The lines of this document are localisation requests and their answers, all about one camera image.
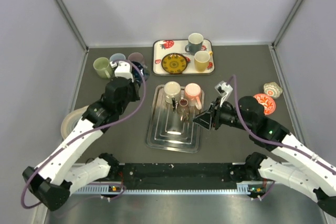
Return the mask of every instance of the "pink mug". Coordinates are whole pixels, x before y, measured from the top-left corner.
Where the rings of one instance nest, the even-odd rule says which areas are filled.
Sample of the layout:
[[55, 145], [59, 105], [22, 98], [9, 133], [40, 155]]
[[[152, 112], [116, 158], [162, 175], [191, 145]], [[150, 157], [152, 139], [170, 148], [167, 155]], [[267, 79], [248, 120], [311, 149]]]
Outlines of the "pink mug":
[[190, 106], [196, 106], [198, 110], [202, 109], [201, 87], [195, 83], [189, 83], [184, 88], [184, 98], [188, 100]]

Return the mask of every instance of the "yellow plate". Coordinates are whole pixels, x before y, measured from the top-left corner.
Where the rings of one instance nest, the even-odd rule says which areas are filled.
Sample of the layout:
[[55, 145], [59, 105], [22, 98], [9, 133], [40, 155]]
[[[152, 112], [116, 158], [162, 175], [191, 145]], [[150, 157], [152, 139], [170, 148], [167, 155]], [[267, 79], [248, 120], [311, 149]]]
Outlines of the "yellow plate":
[[187, 68], [187, 59], [182, 54], [168, 54], [161, 61], [162, 68], [171, 74], [180, 74]]

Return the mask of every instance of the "red bowl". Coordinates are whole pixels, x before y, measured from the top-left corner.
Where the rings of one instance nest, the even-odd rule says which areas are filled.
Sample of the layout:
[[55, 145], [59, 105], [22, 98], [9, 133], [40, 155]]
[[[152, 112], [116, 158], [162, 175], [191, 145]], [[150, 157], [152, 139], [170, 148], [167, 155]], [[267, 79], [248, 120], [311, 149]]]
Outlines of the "red bowl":
[[272, 97], [266, 94], [256, 94], [253, 96], [257, 101], [264, 106], [264, 114], [265, 115], [271, 115], [276, 108], [275, 101]]

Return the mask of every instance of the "robotic arm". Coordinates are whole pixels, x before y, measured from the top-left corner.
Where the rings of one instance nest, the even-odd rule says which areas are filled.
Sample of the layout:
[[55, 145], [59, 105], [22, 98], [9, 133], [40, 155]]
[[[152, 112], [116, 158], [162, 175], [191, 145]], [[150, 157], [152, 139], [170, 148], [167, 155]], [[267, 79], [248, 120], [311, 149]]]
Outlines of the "robotic arm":
[[[217, 130], [222, 124], [244, 130], [236, 108], [226, 100], [232, 87], [220, 82], [215, 89], [220, 94], [210, 108], [195, 117], [194, 122], [210, 130]], [[248, 177], [251, 180], [271, 179], [299, 191], [327, 212], [336, 217], [336, 169], [301, 144], [288, 129], [264, 115], [264, 107], [253, 97], [243, 97], [238, 101], [239, 111], [246, 126], [258, 137], [274, 143], [292, 146], [307, 153], [301, 153], [286, 147], [263, 143], [250, 135], [255, 144], [290, 162], [295, 168], [285, 166], [260, 153], [253, 153], [246, 158], [244, 165], [233, 165], [231, 179], [240, 182]], [[321, 162], [330, 169], [317, 163]]]
[[[141, 82], [134, 79], [132, 66], [127, 62], [119, 62], [114, 63], [114, 67], [116, 77], [106, 85], [105, 93], [98, 101], [89, 105], [74, 130], [52, 154], [62, 148], [64, 150], [45, 165], [29, 185], [29, 191], [51, 211], [60, 208], [80, 187], [111, 175], [113, 169], [119, 165], [112, 155], [101, 154], [93, 162], [71, 170], [76, 160], [108, 127], [88, 133], [71, 145], [70, 141], [84, 132], [117, 121], [129, 102], [140, 99], [138, 91]], [[24, 180], [28, 181], [44, 162], [36, 167], [28, 166], [23, 172]]]

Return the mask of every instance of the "wall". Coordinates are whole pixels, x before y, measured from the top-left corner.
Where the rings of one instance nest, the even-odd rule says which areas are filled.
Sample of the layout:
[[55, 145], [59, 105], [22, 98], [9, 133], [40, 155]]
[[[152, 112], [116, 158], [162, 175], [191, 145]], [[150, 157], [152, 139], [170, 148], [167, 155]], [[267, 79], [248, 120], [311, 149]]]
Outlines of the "wall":
[[305, 0], [278, 53], [306, 142], [336, 165], [335, 0]]
[[273, 41], [296, 0], [63, 0], [89, 46], [153, 45], [198, 31], [216, 44]]
[[83, 49], [54, 0], [0, 6], [0, 223], [30, 223], [33, 211], [20, 206], [22, 172], [59, 144]]

